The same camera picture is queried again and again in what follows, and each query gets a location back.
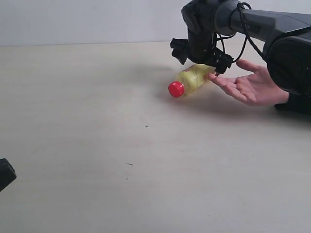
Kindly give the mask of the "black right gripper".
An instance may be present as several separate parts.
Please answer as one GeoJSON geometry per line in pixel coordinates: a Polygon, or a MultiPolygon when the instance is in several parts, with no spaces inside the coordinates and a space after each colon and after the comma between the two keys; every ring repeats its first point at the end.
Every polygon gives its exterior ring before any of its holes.
{"type": "Polygon", "coordinates": [[[173,38],[170,47],[172,56],[182,65],[189,58],[196,64],[214,67],[216,75],[224,74],[233,63],[230,55],[217,48],[217,35],[212,31],[188,31],[188,40],[173,38]]]}

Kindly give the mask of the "grey right Piper robot arm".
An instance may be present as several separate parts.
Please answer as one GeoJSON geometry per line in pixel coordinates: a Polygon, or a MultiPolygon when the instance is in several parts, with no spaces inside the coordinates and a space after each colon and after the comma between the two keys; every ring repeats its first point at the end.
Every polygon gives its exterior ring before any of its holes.
{"type": "Polygon", "coordinates": [[[173,39],[172,55],[180,63],[191,60],[223,74],[235,59],[217,48],[219,40],[245,35],[267,64],[274,83],[304,96],[311,94],[311,17],[308,14],[253,10],[237,0],[193,0],[182,8],[187,39],[173,39]]]}

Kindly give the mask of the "bare open human hand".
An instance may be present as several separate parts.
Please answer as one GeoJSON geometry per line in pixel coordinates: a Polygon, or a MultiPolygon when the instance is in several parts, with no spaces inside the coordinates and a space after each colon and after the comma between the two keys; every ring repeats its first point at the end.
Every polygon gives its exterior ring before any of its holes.
{"type": "Polygon", "coordinates": [[[268,69],[247,60],[239,59],[236,65],[250,75],[236,78],[225,78],[208,74],[207,78],[220,87],[227,95],[254,107],[284,104],[289,99],[289,93],[279,88],[271,79],[268,69]]]}

